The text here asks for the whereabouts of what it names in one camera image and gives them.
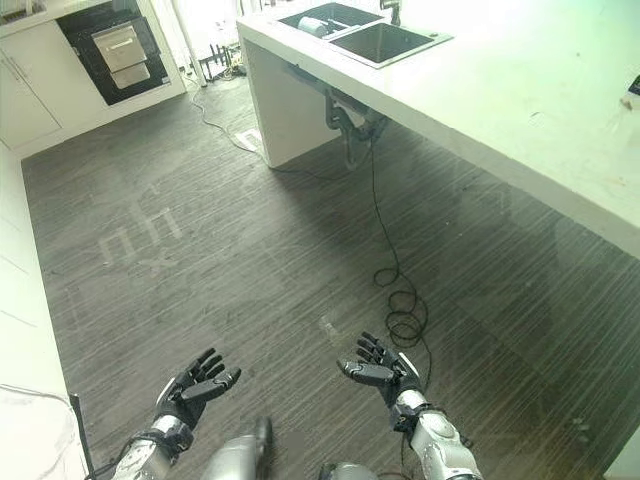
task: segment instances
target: stainless steel sink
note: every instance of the stainless steel sink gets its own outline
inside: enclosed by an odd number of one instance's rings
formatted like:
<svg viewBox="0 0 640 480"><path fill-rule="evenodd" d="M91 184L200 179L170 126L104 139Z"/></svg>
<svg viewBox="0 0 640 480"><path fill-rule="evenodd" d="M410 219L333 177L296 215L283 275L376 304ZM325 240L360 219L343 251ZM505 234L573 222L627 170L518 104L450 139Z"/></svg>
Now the stainless steel sink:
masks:
<svg viewBox="0 0 640 480"><path fill-rule="evenodd" d="M298 28L303 17L314 18L323 22L327 28L329 36L336 32L349 29L349 27L364 26L369 23L381 20L383 17L373 13L348 7L340 3L326 3L304 12L280 19L280 22L293 28Z"/></svg>
<svg viewBox="0 0 640 480"><path fill-rule="evenodd" d="M382 68L422 50L450 40L451 35L410 32L395 25L376 23L330 41L336 50L373 68Z"/></svg>

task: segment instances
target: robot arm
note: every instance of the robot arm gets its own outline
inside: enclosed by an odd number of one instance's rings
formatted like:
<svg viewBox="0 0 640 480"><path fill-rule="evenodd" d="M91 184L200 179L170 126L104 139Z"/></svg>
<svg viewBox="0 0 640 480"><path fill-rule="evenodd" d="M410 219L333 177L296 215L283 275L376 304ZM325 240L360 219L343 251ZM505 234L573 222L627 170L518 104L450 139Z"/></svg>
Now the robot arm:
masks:
<svg viewBox="0 0 640 480"><path fill-rule="evenodd" d="M180 454L191 447L193 430L207 402L239 378L240 369L225 371L222 357L213 348L191 362L158 397L151 428L135 434L122 448L113 480L164 479Z"/></svg>
<svg viewBox="0 0 640 480"><path fill-rule="evenodd" d="M420 458L427 480L482 480L471 451L446 415L431 406L421 393L420 378L404 354L385 347L363 333L356 352L362 360L340 360L352 380L378 387L391 414L391 427L403 432Z"/></svg>

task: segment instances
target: faucet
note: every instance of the faucet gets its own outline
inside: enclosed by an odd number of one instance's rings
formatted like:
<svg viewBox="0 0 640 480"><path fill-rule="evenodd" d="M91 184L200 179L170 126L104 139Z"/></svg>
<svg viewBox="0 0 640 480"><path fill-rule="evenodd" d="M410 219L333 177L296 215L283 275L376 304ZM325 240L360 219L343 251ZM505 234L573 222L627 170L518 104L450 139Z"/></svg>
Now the faucet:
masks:
<svg viewBox="0 0 640 480"><path fill-rule="evenodd" d="M380 0L380 10L391 8L391 25L400 26L401 0Z"/></svg>

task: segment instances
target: wood-grain floor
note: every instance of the wood-grain floor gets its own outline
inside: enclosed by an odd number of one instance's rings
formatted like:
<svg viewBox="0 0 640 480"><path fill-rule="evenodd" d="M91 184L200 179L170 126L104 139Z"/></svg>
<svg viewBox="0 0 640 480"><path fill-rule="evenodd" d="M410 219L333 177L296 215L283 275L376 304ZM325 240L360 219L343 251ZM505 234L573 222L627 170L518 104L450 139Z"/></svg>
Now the wood-grain floor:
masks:
<svg viewBox="0 0 640 480"><path fill-rule="evenodd" d="M198 99L233 133L256 126L245 80ZM488 479L601 478L640 423L640 262L398 125L375 155L382 216L431 309L429 398L475 441ZM342 158L334 142L295 165L340 176ZM277 478L315 478L328 461L398 469L377 392L335 367L363 329L386 336L389 289L371 276L391 256L368 164L336 181L269 171L185 95L36 155L24 173L94 463L214 345L242 378L207 408L172 478L198 478L264 414ZM422 347L407 353L426 370Z"/></svg>

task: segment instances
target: black oven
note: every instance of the black oven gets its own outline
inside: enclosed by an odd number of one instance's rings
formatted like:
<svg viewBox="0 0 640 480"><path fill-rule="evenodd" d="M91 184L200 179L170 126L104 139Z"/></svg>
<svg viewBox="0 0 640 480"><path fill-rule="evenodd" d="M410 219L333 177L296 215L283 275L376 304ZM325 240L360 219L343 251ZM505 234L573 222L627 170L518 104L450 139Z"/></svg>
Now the black oven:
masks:
<svg viewBox="0 0 640 480"><path fill-rule="evenodd" d="M103 3L57 20L108 105L169 82L147 19L135 2Z"/></svg>

